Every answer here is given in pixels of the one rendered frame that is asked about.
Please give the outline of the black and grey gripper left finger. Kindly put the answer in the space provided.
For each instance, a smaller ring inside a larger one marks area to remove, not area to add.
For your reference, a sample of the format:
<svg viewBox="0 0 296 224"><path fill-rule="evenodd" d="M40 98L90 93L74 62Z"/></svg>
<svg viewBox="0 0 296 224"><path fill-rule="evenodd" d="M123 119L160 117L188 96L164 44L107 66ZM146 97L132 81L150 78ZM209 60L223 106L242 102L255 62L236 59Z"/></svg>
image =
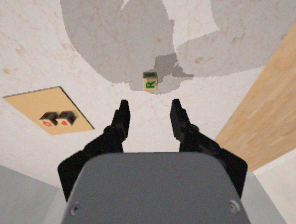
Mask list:
<svg viewBox="0 0 296 224"><path fill-rule="evenodd" d="M126 141L128 137L130 117L128 101L126 99L121 100L120 107L115 111L111 125L104 128L103 134L86 144L83 150L79 150L58 165L57 171L66 203L83 166L88 160L101 154L124 152L122 142Z"/></svg>

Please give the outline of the tan flat mat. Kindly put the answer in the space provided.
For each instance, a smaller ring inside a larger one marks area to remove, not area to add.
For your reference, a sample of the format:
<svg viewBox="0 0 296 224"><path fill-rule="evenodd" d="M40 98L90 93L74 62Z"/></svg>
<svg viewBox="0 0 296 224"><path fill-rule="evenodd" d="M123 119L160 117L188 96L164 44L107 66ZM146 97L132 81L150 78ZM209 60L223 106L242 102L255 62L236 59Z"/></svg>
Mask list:
<svg viewBox="0 0 296 224"><path fill-rule="evenodd" d="M83 132L94 130L94 127L81 113L65 91L59 87L42 89L16 95L2 97L19 112L41 127L50 135ZM77 118L72 126L45 127L38 120L48 112L72 112Z"/></svg>

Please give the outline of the wooden letter block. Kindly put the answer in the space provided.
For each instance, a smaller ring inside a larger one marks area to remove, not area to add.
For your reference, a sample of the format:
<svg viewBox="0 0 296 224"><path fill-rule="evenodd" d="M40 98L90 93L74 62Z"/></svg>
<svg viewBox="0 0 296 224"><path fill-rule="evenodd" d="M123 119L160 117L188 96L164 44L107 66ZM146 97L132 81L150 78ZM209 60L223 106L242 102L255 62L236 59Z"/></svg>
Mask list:
<svg viewBox="0 0 296 224"><path fill-rule="evenodd" d="M72 112L61 112L56 118L61 126L72 126L76 119Z"/></svg>
<svg viewBox="0 0 296 224"><path fill-rule="evenodd" d="M39 121L45 126L45 127L56 127L58 122L55 120L58 117L56 112L48 112L45 113Z"/></svg>
<svg viewBox="0 0 296 224"><path fill-rule="evenodd" d="M143 91L157 91L157 84L156 72L143 72Z"/></svg>

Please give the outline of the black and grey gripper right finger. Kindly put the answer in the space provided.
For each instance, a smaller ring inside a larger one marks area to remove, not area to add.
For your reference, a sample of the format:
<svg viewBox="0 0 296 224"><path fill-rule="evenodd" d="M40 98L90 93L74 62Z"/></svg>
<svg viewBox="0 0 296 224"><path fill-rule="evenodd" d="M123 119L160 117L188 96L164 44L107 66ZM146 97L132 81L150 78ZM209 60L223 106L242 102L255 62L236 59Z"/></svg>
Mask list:
<svg viewBox="0 0 296 224"><path fill-rule="evenodd" d="M179 152L200 152L217 158L228 173L241 200L248 169L247 163L228 150L220 148L217 142L200 133L199 128L190 123L179 99L172 100L170 120L174 137L180 141Z"/></svg>

